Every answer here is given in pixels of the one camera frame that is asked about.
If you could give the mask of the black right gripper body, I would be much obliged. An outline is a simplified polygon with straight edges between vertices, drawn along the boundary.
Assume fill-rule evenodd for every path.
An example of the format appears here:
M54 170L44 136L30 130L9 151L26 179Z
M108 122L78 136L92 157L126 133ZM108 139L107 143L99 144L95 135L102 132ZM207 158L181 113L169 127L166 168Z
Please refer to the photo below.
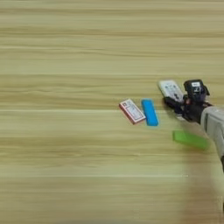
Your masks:
M207 101L196 102L187 98L180 103L182 109L182 117L188 122L200 123L202 112L204 109L211 107L211 104Z

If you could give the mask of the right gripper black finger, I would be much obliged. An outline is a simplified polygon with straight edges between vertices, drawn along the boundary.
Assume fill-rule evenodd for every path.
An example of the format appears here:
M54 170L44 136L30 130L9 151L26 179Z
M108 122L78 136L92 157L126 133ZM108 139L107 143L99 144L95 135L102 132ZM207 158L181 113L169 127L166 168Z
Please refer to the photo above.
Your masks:
M184 114L184 103L182 101L176 101L173 98L166 96L164 98L164 104L174 111L177 115Z

